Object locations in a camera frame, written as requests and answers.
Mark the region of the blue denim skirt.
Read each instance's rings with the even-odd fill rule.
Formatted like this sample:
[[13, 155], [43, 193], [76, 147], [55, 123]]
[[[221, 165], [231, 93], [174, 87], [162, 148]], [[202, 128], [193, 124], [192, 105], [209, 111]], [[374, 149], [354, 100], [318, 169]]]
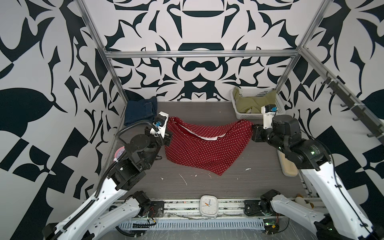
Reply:
[[157, 97], [143, 99], [138, 101], [128, 101], [124, 126], [129, 126], [141, 120], [154, 121], [158, 111]]

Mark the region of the red polka dot skirt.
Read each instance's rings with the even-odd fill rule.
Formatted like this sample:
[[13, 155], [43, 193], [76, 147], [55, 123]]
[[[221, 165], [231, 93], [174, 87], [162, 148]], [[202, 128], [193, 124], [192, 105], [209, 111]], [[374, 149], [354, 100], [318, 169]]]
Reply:
[[253, 123], [238, 120], [223, 126], [195, 125], [178, 117], [168, 120], [172, 140], [165, 147], [169, 161], [221, 176], [242, 154], [252, 136]]

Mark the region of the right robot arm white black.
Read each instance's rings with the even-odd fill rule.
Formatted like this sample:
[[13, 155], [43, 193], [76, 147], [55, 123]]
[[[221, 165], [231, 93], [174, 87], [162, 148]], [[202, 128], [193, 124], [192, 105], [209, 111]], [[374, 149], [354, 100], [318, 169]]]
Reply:
[[317, 140], [302, 138], [300, 124], [289, 115], [263, 115], [253, 126], [252, 140], [283, 153], [311, 182], [328, 213], [310, 210], [276, 190], [261, 196], [264, 214], [281, 214], [302, 225], [319, 240], [382, 240], [384, 229], [374, 226], [360, 211], [336, 173], [333, 159]]

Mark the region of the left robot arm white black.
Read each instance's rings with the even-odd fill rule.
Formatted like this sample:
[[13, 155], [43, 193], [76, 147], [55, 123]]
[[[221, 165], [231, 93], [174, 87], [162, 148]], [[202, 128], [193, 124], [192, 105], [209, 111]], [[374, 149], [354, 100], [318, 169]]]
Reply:
[[152, 202], [143, 191], [132, 194], [114, 209], [110, 206], [128, 193], [145, 175], [163, 146], [168, 146], [172, 133], [167, 131], [169, 115], [160, 112], [154, 122], [141, 120], [115, 135], [123, 153], [114, 158], [96, 191], [69, 217], [43, 229], [46, 240], [97, 240], [121, 222], [144, 216]]

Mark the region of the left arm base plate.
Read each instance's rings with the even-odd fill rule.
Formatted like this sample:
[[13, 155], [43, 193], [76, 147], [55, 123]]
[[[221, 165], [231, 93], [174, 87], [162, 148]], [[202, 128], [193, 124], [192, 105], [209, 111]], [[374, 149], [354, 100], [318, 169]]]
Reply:
[[165, 202], [164, 201], [152, 201], [150, 205], [143, 209], [142, 217], [147, 218], [159, 218], [164, 215]]

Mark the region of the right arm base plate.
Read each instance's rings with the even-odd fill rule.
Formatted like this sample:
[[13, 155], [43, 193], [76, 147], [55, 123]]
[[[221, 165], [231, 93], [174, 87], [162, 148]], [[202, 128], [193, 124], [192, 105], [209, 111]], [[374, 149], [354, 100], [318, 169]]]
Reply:
[[244, 213], [248, 217], [265, 216], [267, 202], [264, 200], [245, 200]]

